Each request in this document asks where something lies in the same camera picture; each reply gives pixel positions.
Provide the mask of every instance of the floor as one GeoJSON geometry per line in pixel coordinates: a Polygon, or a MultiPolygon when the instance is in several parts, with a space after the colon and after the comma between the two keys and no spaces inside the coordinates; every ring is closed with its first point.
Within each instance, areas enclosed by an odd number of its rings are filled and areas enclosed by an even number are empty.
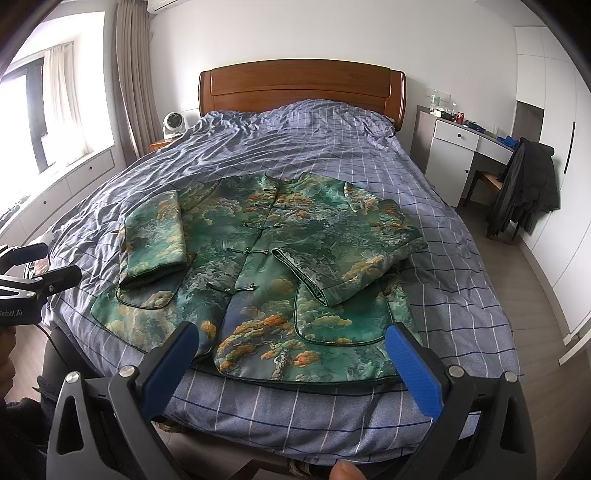
{"type": "MultiPolygon", "coordinates": [[[[550,304],[527,260],[517,246],[486,239],[481,205],[471,203],[467,209],[459,209],[459,213],[474,237],[499,300],[513,325],[524,374],[522,384],[534,430],[538,479],[552,480],[591,423],[589,359],[583,353],[562,367],[558,366],[558,358],[566,348],[550,304]]],[[[36,328],[18,328],[17,348],[12,354],[17,377],[7,400],[38,398],[32,386],[41,372],[45,342],[45,337],[36,328]]],[[[224,445],[218,445],[224,440],[204,437],[197,432],[160,434],[183,466],[194,469],[199,465],[201,473],[204,473],[203,463],[195,461],[196,449],[210,460],[215,452],[227,452],[224,445]]],[[[247,452],[243,453],[244,456],[225,455],[219,461],[209,462],[211,471],[208,473],[212,478],[220,478],[224,475],[219,469],[224,473],[236,471],[248,461],[247,452]]],[[[278,475],[260,472],[256,478],[278,478],[278,475]]]]}

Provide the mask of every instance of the headboard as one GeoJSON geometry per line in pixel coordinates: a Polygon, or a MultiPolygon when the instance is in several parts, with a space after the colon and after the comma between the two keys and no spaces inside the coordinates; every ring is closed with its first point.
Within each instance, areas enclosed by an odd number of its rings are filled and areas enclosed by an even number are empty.
{"type": "Polygon", "coordinates": [[[266,60],[202,72],[199,108],[265,112],[308,98],[336,100],[373,110],[402,128],[406,106],[404,72],[340,60],[266,60]]]}

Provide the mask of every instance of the ceiling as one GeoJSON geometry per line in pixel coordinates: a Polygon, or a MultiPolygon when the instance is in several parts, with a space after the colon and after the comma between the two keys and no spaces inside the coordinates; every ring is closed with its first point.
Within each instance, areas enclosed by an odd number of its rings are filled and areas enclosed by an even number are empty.
{"type": "Polygon", "coordinates": [[[544,27],[544,23],[521,0],[475,0],[514,27],[544,27]]]}

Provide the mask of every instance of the metal bolt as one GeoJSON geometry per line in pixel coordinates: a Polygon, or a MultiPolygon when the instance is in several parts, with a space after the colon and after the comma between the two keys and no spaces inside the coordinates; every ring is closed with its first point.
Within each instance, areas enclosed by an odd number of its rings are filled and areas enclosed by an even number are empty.
{"type": "Polygon", "coordinates": [[[509,383],[515,383],[515,382],[517,382],[518,379],[519,379],[519,377],[517,376],[516,373],[505,372],[505,380],[507,380],[509,383]]]}
{"type": "Polygon", "coordinates": [[[70,372],[66,375],[66,382],[68,383],[76,383],[80,379],[80,374],[78,372],[70,372]]]}
{"type": "Polygon", "coordinates": [[[119,375],[127,378],[131,377],[135,373],[135,367],[133,365],[124,365],[119,369],[119,375]]]}
{"type": "Polygon", "coordinates": [[[454,378],[461,378],[464,376],[464,369],[459,365],[452,365],[450,368],[447,369],[449,374],[454,378]]]}

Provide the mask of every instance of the person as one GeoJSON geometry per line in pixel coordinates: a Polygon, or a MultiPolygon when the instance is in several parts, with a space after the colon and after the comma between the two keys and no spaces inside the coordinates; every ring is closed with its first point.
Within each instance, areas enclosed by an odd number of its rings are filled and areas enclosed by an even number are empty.
{"type": "MultiPolygon", "coordinates": [[[[47,412],[30,398],[11,404],[3,401],[14,385],[16,370],[10,353],[16,344],[17,328],[0,327],[0,471],[2,479],[45,480],[45,451],[49,434],[47,412]]],[[[53,349],[49,343],[47,349],[53,349]]],[[[44,376],[55,377],[46,371],[49,362],[47,351],[45,362],[44,376]]],[[[63,372],[62,369],[54,381],[65,376],[63,372]]],[[[339,460],[332,467],[329,480],[365,480],[365,476],[351,462],[339,460]]]]}

